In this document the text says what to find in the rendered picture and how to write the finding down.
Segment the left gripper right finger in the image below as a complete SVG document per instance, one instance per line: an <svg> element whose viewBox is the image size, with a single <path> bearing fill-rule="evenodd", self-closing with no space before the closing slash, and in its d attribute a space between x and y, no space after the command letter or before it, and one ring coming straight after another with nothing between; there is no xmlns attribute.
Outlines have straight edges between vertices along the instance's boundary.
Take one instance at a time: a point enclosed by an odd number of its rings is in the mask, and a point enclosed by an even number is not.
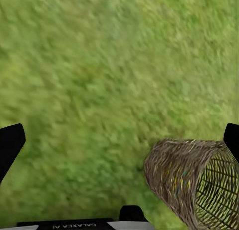
<svg viewBox="0 0 239 230"><path fill-rule="evenodd" d="M235 161L239 163L239 125L228 123L223 140L233 154Z"/></svg>

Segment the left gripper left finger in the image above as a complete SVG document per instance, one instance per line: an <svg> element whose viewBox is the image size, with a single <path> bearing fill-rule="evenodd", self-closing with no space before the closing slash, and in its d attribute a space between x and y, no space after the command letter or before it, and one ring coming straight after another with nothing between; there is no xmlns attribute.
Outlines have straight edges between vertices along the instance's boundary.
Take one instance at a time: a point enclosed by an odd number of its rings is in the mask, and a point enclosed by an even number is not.
<svg viewBox="0 0 239 230"><path fill-rule="evenodd" d="M25 142L25 131L20 123L0 128L0 183Z"/></svg>

